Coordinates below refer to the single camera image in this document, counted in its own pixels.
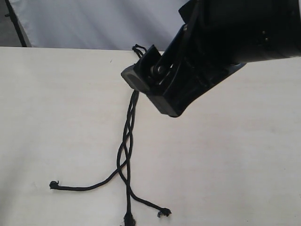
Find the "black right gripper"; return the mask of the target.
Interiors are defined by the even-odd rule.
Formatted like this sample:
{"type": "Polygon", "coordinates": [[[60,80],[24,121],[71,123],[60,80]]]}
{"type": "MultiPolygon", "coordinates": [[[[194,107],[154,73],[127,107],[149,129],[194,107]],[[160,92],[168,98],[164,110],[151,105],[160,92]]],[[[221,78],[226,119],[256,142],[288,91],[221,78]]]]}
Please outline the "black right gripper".
{"type": "Polygon", "coordinates": [[[151,88],[169,86],[176,75],[301,54],[298,0],[191,0],[179,12],[184,25],[165,52],[150,47],[138,61],[151,88]]]}

